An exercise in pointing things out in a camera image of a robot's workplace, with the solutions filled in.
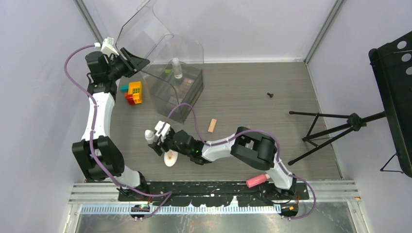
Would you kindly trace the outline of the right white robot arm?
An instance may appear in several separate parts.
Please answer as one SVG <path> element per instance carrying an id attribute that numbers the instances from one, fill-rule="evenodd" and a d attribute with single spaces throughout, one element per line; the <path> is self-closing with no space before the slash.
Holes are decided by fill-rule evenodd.
<path id="1" fill-rule="evenodd" d="M 248 179 L 246 185 L 249 188 L 271 179 L 281 198 L 290 199 L 297 192 L 296 178 L 281 161 L 277 141 L 263 131 L 238 127 L 229 137 L 202 141 L 196 140 L 184 130 L 175 132 L 170 126 L 160 126 L 155 131 L 146 130 L 145 139 L 157 155 L 164 157 L 166 166 L 173 166 L 180 154 L 198 165 L 234 157 L 256 170 L 265 172 Z"/>

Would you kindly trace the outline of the white cylindrical bottle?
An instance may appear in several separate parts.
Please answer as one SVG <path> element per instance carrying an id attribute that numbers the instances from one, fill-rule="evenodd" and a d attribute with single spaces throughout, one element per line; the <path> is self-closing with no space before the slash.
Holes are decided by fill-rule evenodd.
<path id="1" fill-rule="evenodd" d="M 149 145 L 155 141 L 155 133 L 152 130 L 146 130 L 144 136 Z"/>

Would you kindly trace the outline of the eyeshadow palette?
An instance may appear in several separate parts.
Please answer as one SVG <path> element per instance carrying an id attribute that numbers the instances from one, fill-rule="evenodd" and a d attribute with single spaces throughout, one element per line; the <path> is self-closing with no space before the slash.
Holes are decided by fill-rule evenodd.
<path id="1" fill-rule="evenodd" d="M 190 91 L 192 85 L 194 84 L 193 79 L 185 78 L 179 85 L 178 95 L 182 98 Z"/>

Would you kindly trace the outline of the clear small bottle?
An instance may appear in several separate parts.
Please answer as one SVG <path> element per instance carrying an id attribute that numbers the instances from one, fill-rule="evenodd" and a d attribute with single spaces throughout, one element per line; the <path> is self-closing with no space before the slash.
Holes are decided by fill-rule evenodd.
<path id="1" fill-rule="evenodd" d="M 183 77 L 182 67 L 177 57 L 172 59 L 172 69 L 176 79 L 181 79 Z"/>

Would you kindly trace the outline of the pink spray bottle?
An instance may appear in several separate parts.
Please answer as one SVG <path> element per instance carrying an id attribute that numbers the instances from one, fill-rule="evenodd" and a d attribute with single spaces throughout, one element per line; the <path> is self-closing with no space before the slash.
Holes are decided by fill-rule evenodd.
<path id="1" fill-rule="evenodd" d="M 250 178 L 246 181 L 246 185 L 248 188 L 252 188 L 255 187 L 257 185 L 260 185 L 262 183 L 265 183 L 268 179 L 270 178 L 270 176 L 268 174 L 261 174 L 258 176 L 255 176 L 253 178 Z"/>

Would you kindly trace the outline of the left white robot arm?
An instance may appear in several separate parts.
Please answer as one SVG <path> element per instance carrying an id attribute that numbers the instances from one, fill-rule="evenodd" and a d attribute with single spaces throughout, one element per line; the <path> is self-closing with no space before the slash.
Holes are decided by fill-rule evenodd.
<path id="1" fill-rule="evenodd" d="M 110 122 L 116 103 L 117 80 L 132 77 L 150 61 L 125 48 L 120 53 L 93 51 L 85 60 L 89 69 L 87 88 L 69 78 L 89 100 L 86 129 L 81 140 L 72 144 L 72 153 L 87 181 L 111 181 L 121 193 L 143 201 L 149 195 L 145 178 L 141 172 L 125 165 L 122 153 L 110 138 Z"/>

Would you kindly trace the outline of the clear acrylic drawer organizer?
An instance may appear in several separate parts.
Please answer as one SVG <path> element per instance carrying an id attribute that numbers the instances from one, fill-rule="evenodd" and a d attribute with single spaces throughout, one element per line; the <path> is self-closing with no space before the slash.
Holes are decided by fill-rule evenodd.
<path id="1" fill-rule="evenodd" d="M 184 123 L 204 89 L 204 49 L 200 43 L 172 33 L 155 14 L 157 6 L 155 0 L 142 3 L 122 26 L 116 47 L 150 61 L 141 74 L 156 111 Z M 181 79 L 164 72 L 172 69 L 175 57 L 182 67 Z M 185 78 L 193 79 L 194 84 L 182 98 L 179 85 Z"/>

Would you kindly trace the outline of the white oval compact case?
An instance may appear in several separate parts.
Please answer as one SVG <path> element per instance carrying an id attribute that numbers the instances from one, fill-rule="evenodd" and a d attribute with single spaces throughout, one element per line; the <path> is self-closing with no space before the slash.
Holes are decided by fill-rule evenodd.
<path id="1" fill-rule="evenodd" d="M 167 167 L 172 167 L 177 162 L 178 152 L 169 150 L 168 152 L 164 153 L 163 159 L 164 163 Z"/>

